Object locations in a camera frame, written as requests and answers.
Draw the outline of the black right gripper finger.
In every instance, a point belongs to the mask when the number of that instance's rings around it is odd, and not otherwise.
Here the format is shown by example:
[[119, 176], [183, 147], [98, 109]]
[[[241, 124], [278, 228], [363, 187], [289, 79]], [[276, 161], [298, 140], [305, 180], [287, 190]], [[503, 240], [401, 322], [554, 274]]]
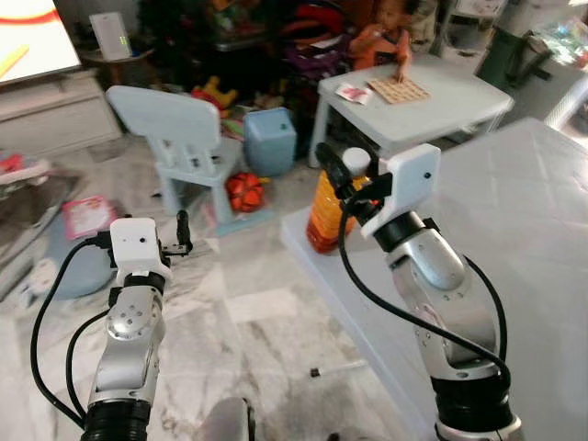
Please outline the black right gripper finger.
[[356, 176], [349, 165], [345, 163], [344, 157], [335, 147], [329, 146], [326, 142], [316, 144], [315, 159], [321, 169], [326, 173], [329, 189], [335, 195], [353, 195], [356, 193]]

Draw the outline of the orange juice bottle white cap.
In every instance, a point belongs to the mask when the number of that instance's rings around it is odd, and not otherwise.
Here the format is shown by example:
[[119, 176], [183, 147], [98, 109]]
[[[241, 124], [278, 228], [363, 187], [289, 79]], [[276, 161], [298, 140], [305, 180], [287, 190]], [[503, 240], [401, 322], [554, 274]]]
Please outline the orange juice bottle white cap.
[[[362, 148], [350, 147], [341, 153], [350, 169], [357, 172], [356, 177], [368, 176], [368, 169], [371, 165], [369, 152], [362, 150]], [[335, 251], [339, 246], [341, 236], [346, 236], [356, 226], [356, 220], [350, 220], [341, 230], [341, 219], [341, 195], [335, 195], [329, 189], [326, 173], [321, 171], [306, 227], [307, 243], [314, 251], [319, 254]]]

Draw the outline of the blue plastic bin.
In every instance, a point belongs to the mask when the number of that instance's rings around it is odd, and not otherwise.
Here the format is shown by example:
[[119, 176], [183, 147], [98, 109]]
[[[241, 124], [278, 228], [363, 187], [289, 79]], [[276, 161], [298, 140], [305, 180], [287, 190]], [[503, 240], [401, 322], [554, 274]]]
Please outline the blue plastic bin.
[[243, 117], [244, 155], [257, 176], [289, 172], [297, 154], [297, 131], [286, 107], [249, 112]]

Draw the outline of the red toy ball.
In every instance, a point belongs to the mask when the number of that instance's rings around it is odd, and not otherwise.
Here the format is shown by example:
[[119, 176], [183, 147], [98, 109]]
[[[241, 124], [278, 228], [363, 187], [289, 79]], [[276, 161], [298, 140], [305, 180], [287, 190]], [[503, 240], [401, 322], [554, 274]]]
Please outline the red toy ball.
[[236, 173], [224, 182], [224, 189], [230, 197], [230, 207], [239, 213], [253, 213], [263, 209], [266, 204], [265, 184], [267, 177], [260, 177], [254, 173]]

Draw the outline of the pink white card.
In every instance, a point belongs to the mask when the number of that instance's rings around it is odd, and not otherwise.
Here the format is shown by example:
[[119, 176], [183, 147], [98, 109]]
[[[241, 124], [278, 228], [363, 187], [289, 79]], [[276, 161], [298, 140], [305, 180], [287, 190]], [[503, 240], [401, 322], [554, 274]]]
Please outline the pink white card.
[[370, 100], [371, 96], [373, 96], [371, 89], [366, 88], [365, 85], [350, 85], [346, 83], [340, 84], [339, 87], [335, 89], [335, 93], [337, 96], [341, 97], [341, 99], [358, 105], [365, 105]]

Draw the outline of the pink book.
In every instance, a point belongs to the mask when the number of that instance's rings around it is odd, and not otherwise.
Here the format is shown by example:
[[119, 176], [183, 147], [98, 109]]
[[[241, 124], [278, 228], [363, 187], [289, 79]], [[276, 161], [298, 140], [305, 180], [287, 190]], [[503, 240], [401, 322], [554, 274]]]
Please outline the pink book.
[[71, 241], [106, 230], [118, 217], [113, 203], [102, 195], [64, 202], [62, 214], [64, 236]]

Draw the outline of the light blue plastic chair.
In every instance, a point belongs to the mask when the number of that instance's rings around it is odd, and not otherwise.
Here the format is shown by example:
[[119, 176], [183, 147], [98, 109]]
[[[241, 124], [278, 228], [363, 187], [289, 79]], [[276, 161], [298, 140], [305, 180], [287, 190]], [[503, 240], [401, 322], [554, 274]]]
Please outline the light blue plastic chair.
[[106, 98], [126, 129], [147, 140], [168, 214], [182, 209], [179, 185], [188, 182], [209, 190], [219, 236], [276, 217], [272, 209], [232, 209], [226, 184], [243, 170], [243, 144], [221, 135], [219, 111], [209, 102], [131, 85], [112, 85]]

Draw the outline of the wooden puzzle board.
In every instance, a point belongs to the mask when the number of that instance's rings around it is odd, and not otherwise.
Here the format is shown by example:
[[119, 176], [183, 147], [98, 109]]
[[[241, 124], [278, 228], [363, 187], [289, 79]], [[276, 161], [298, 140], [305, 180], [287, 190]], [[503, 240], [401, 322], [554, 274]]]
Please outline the wooden puzzle board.
[[367, 85], [390, 105], [408, 104], [408, 102], [428, 100], [430, 97], [428, 91], [408, 77], [400, 81], [390, 77], [371, 79], [367, 81]]

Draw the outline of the light blue child table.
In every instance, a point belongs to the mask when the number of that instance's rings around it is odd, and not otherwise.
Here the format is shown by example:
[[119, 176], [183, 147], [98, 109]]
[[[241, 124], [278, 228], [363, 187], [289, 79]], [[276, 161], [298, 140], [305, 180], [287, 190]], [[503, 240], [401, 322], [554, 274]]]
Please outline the light blue child table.
[[318, 84], [319, 102], [312, 123], [308, 164], [318, 168], [315, 151], [326, 136], [333, 112], [356, 126], [379, 151], [391, 153], [425, 141], [442, 138], [475, 123], [482, 123], [479, 136], [495, 130], [514, 101], [495, 85], [489, 85], [473, 73], [433, 55], [416, 55], [409, 67], [408, 79], [430, 94], [429, 99], [388, 104], [375, 96], [365, 105], [342, 99], [336, 94], [340, 85], [365, 85], [369, 80], [388, 77], [393, 64], [369, 70], [357, 70], [327, 77]]

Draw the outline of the child in orange shirt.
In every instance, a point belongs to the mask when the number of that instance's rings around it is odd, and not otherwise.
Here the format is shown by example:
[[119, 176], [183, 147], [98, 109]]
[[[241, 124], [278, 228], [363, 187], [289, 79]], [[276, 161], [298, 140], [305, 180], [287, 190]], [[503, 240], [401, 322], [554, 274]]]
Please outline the child in orange shirt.
[[390, 79], [403, 83], [413, 59], [409, 28], [419, 5], [420, 0], [381, 0], [374, 21], [350, 41], [354, 70], [395, 62]]

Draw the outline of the yellow toy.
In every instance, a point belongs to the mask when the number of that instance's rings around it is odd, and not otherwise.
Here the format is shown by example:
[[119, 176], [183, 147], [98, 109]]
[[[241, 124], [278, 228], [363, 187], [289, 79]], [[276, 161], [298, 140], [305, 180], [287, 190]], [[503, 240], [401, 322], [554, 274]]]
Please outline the yellow toy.
[[220, 85], [221, 79], [217, 75], [212, 75], [204, 85], [195, 85], [190, 91], [190, 95], [194, 99], [207, 101], [214, 105], [220, 112], [220, 117], [226, 118], [227, 114], [230, 114], [232, 102], [239, 96], [239, 92], [235, 89], [221, 91]]

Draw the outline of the white television cabinet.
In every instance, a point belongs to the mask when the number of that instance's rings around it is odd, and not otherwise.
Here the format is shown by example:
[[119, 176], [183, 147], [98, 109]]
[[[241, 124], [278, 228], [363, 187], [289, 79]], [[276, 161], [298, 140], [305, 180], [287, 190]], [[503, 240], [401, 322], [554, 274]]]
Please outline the white television cabinet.
[[0, 150], [52, 156], [122, 134], [94, 70], [0, 85]]

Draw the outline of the grey left robot leg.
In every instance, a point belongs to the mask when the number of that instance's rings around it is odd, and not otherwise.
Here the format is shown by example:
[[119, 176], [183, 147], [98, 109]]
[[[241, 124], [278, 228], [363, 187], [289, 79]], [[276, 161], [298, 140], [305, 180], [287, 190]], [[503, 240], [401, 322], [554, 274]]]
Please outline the grey left robot leg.
[[219, 400], [203, 420], [194, 441], [257, 441], [254, 407], [241, 396]]

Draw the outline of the dark green chair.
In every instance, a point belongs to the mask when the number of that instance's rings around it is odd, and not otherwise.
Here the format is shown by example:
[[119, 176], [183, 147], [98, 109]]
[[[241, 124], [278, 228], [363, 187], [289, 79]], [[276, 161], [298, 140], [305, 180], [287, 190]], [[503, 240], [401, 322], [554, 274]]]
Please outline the dark green chair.
[[518, 87], [528, 83], [551, 55], [553, 51], [547, 43], [535, 37], [530, 30], [515, 35], [495, 27], [491, 45], [476, 76], [484, 83], [512, 94]]

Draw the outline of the white router box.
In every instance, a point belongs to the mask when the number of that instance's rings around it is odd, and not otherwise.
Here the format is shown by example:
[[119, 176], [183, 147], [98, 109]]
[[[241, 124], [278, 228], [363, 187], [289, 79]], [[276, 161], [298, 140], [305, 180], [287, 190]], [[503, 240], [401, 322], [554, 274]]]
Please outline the white router box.
[[133, 58], [129, 33], [123, 25], [120, 12], [91, 14], [89, 21], [105, 62], [121, 62]]

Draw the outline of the bright television screen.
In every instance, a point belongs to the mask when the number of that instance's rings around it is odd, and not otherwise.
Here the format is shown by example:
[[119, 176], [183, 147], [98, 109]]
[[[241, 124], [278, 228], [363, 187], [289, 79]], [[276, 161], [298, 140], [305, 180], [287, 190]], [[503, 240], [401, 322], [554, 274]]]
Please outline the bright television screen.
[[53, 0], [0, 0], [0, 85], [80, 64]]

